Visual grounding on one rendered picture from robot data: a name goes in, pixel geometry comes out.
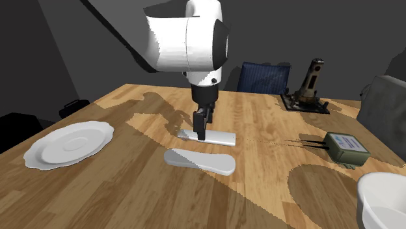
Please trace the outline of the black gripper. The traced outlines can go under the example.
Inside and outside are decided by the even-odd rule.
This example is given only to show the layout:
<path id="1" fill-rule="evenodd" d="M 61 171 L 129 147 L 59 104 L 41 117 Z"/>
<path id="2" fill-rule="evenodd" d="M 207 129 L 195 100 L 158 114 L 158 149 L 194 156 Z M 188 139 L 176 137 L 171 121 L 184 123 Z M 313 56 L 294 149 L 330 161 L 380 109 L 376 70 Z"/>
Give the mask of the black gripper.
<path id="1" fill-rule="evenodd" d="M 213 112 L 215 102 L 219 97 L 219 87 L 218 85 L 208 87 L 191 85 L 191 95 L 192 100 L 198 105 L 197 111 L 193 112 L 193 131 L 197 133 L 198 140 L 204 141 L 206 139 L 206 122 L 208 124 L 213 122 Z M 209 107 L 207 116 L 204 112 L 198 112 L 199 109 L 207 107 Z"/>

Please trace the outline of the white flat remote control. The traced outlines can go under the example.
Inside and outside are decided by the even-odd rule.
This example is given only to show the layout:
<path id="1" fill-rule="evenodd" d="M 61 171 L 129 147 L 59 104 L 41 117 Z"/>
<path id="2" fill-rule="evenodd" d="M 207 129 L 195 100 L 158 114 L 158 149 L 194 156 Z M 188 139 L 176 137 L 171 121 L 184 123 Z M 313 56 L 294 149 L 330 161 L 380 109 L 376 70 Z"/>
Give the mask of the white flat remote control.
<path id="1" fill-rule="evenodd" d="M 236 145 L 236 134 L 223 131 L 206 130 L 205 139 L 199 140 L 198 134 L 193 130 L 181 129 L 179 130 L 177 137 L 184 140 L 204 142 L 209 144 L 219 144 L 224 146 Z"/>

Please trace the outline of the white oblong flat dish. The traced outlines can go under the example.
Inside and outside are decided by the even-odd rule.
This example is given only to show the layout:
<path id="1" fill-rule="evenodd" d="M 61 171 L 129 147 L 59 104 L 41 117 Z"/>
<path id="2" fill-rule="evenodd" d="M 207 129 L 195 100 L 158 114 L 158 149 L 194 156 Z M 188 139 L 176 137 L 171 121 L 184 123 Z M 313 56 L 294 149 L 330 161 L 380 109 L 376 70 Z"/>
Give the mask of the white oblong flat dish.
<path id="1" fill-rule="evenodd" d="M 169 149 L 164 153 L 164 161 L 176 167 L 198 168 L 229 176 L 236 169 L 235 159 L 228 154 L 208 154 L 182 149 Z"/>

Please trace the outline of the blue chair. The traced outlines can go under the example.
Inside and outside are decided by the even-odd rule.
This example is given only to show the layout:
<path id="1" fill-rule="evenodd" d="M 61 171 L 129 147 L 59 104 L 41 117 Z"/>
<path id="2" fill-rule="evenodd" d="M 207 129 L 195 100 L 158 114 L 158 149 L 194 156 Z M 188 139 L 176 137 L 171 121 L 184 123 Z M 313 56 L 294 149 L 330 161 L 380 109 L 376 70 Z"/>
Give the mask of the blue chair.
<path id="1" fill-rule="evenodd" d="M 290 69 L 291 66 L 244 62 L 237 91 L 257 94 L 283 94 L 287 89 Z"/>

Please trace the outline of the wooden table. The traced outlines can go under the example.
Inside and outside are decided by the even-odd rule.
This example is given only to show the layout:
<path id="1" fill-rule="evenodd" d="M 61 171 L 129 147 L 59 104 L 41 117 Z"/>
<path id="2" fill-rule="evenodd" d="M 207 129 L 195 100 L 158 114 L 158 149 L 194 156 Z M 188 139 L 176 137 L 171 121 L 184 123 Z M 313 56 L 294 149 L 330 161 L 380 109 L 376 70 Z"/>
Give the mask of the wooden table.
<path id="1" fill-rule="evenodd" d="M 406 175 L 406 162 L 356 119 L 358 101 L 331 100 L 329 114 L 285 110 L 278 96 L 221 92 L 211 129 L 233 147 L 183 141 L 195 110 L 186 88 L 126 84 L 55 124 L 97 120 L 115 129 L 96 155 L 55 170 L 27 168 L 31 137 L 0 154 L 0 229 L 358 229 L 357 180 Z M 356 137 L 371 153 L 355 170 L 286 139 Z M 164 161 L 169 149 L 228 154 L 223 176 Z"/>

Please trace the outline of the power tool on black base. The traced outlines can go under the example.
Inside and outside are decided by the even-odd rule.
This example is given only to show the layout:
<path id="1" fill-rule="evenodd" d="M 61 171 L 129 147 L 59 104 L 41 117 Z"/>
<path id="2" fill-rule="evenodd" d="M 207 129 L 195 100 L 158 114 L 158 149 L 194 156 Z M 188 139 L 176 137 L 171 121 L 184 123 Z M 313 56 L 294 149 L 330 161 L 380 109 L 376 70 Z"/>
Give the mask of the power tool on black base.
<path id="1" fill-rule="evenodd" d="M 329 103 L 327 101 L 321 103 L 320 99 L 316 96 L 316 83 L 324 64 L 325 61 L 323 59 L 313 59 L 300 89 L 290 94 L 289 88 L 286 88 L 285 92 L 280 95 L 287 111 L 330 113 L 327 109 Z"/>

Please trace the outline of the white scalloped plate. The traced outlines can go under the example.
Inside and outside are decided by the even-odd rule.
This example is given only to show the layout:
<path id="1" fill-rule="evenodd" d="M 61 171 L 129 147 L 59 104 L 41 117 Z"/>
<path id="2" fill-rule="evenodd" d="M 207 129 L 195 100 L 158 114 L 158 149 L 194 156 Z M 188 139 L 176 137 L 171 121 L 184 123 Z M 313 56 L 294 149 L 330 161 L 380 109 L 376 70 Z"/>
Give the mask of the white scalloped plate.
<path id="1" fill-rule="evenodd" d="M 38 170 L 67 167 L 97 154 L 113 139 L 107 122 L 87 121 L 56 129 L 24 153 L 25 166 Z"/>

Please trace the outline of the green box with black antennas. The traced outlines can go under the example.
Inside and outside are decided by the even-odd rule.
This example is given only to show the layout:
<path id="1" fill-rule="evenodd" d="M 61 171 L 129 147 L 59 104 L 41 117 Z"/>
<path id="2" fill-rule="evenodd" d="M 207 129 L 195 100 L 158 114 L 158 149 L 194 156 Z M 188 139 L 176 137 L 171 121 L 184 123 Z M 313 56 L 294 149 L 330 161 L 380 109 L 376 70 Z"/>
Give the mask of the green box with black antennas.
<path id="1" fill-rule="evenodd" d="M 355 170 L 370 158 L 371 153 L 354 136 L 345 133 L 327 132 L 323 140 L 309 139 L 305 134 L 300 139 L 286 139 L 288 146 L 297 146 L 323 160 Z"/>

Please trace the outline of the grey upholstered chair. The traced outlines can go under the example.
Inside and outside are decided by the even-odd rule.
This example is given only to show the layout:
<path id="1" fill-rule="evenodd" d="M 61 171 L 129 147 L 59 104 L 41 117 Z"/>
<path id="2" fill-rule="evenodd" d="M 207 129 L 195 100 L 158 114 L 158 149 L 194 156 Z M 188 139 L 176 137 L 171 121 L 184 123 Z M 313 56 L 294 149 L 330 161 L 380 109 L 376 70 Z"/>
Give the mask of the grey upholstered chair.
<path id="1" fill-rule="evenodd" d="M 362 91 L 357 120 L 406 161 L 406 82 L 381 75 Z"/>

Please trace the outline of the white bowl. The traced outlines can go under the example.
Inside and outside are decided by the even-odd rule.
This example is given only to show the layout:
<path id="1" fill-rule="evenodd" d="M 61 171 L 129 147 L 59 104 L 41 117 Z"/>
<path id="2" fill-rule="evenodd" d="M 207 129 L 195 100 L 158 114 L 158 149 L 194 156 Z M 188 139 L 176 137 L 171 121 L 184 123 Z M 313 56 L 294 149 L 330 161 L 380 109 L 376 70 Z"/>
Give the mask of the white bowl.
<path id="1" fill-rule="evenodd" d="M 406 176 L 371 172 L 357 182 L 359 229 L 406 229 Z"/>

